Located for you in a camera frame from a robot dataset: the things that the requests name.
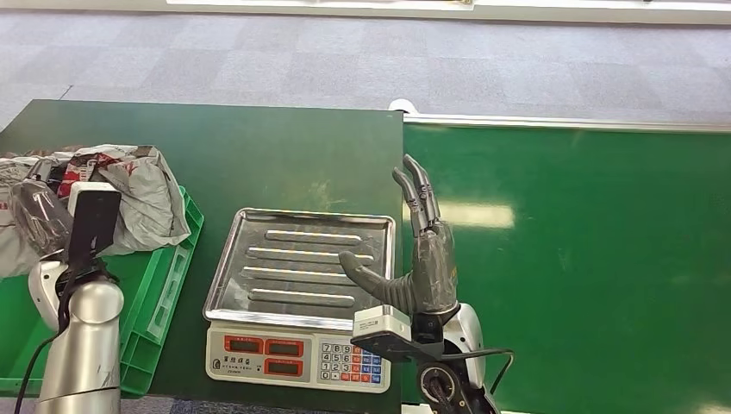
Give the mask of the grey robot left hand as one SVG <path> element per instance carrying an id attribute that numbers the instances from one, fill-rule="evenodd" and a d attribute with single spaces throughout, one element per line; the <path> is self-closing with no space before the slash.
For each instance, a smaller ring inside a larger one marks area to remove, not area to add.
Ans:
<path id="1" fill-rule="evenodd" d="M 52 160 L 40 159 L 10 187 L 16 227 L 40 256 L 63 250 L 72 232 L 72 214 L 48 185 L 53 168 Z"/>

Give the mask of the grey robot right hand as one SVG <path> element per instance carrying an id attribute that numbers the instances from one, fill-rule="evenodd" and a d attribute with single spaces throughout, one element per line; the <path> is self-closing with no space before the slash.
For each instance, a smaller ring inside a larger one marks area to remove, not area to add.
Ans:
<path id="1" fill-rule="evenodd" d="M 458 305 L 453 232 L 441 219 L 427 170 L 408 154 L 403 156 L 403 165 L 409 172 L 395 168 L 392 177 L 409 208 L 414 236 L 411 271 L 386 279 L 349 251 L 340 252 L 338 258 L 346 276 L 383 304 L 408 315 L 448 313 Z"/>

